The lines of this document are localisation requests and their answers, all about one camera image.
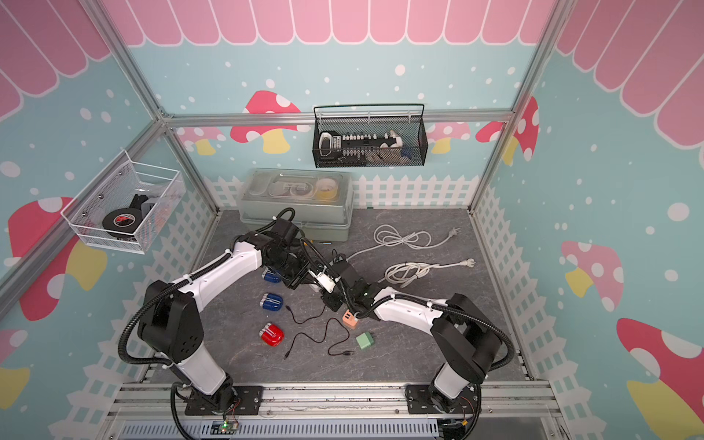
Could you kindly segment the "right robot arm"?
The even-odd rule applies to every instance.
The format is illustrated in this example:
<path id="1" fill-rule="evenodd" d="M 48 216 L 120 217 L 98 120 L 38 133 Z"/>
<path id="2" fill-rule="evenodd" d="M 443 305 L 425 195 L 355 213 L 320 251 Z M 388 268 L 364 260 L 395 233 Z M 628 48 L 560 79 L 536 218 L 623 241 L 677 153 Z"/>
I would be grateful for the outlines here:
<path id="1" fill-rule="evenodd" d="M 462 402 L 465 388 L 478 391 L 490 372 L 515 357 L 510 337 L 463 294 L 438 300 L 402 293 L 379 282 L 366 282 L 344 258 L 309 274 L 333 310 L 345 305 L 359 320 L 393 322 L 434 339 L 443 364 L 428 386 L 427 400 L 442 412 Z"/>

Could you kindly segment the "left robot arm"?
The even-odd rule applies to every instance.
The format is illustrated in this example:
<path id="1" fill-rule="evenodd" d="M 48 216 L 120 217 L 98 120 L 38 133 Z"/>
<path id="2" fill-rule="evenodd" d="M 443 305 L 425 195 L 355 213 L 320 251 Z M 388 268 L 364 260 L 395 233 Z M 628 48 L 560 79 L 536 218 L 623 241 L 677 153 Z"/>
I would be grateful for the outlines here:
<path id="1" fill-rule="evenodd" d="M 265 268 L 294 290 L 308 279 L 304 236 L 287 207 L 268 225 L 237 236 L 224 253 L 175 282 L 157 280 L 117 343 L 124 363 L 161 364 L 185 380 L 218 413 L 238 399 L 231 377 L 205 347 L 201 313 L 220 293 L 247 274 Z"/>

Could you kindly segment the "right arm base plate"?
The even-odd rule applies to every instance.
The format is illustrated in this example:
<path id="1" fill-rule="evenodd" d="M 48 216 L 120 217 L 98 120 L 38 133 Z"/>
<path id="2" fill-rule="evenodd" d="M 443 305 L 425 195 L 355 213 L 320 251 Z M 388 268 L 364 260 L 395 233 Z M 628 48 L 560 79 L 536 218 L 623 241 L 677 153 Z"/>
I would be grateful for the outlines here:
<path id="1" fill-rule="evenodd" d="M 456 398 L 448 398 L 433 385 L 409 384 L 404 397 L 409 414 L 474 415 L 481 412 L 481 388 L 470 384 Z"/>

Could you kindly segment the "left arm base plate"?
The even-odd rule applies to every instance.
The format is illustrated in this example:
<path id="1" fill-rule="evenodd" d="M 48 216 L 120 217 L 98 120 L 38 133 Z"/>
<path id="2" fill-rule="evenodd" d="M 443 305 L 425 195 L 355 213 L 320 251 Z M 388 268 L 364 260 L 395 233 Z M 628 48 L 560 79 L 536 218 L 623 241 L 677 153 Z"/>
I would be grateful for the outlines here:
<path id="1" fill-rule="evenodd" d="M 213 395 L 193 390 L 188 398 L 185 414 L 206 415 L 258 415 L 262 403 L 262 386 L 233 386 L 225 384 Z"/>

